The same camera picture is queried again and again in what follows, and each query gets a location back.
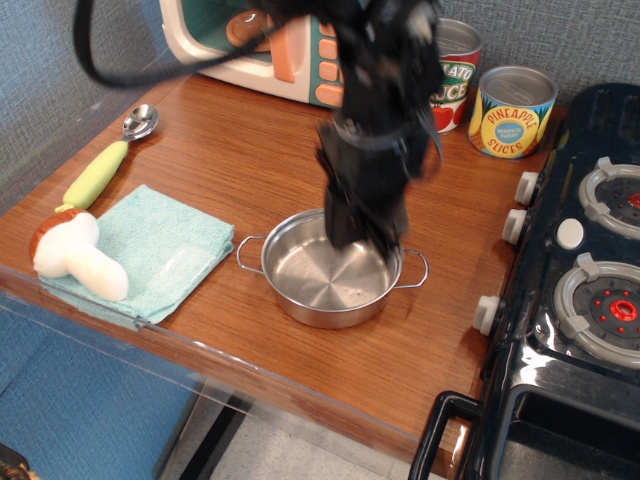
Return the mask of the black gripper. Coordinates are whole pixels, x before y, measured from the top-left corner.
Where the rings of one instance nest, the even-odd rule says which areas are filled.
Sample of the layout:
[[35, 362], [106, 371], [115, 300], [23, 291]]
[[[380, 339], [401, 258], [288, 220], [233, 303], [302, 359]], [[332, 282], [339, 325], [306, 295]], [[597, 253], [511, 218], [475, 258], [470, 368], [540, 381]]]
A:
[[427, 147], [441, 150], [433, 122], [409, 122], [380, 136], [349, 135], [334, 122], [318, 126], [317, 158], [328, 177], [324, 215], [336, 248], [371, 239], [387, 259], [409, 232], [405, 190], [423, 173]]

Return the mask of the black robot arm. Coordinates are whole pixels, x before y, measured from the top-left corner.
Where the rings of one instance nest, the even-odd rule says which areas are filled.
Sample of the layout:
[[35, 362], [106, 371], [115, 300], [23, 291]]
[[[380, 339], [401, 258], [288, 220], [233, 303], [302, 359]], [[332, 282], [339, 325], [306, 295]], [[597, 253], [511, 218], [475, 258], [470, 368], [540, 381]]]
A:
[[325, 229], [344, 248], [369, 241], [388, 257], [409, 231], [405, 190], [438, 131], [429, 99], [443, 80], [436, 1], [258, 1], [276, 25], [310, 15], [336, 35], [343, 99], [319, 125], [328, 177]]

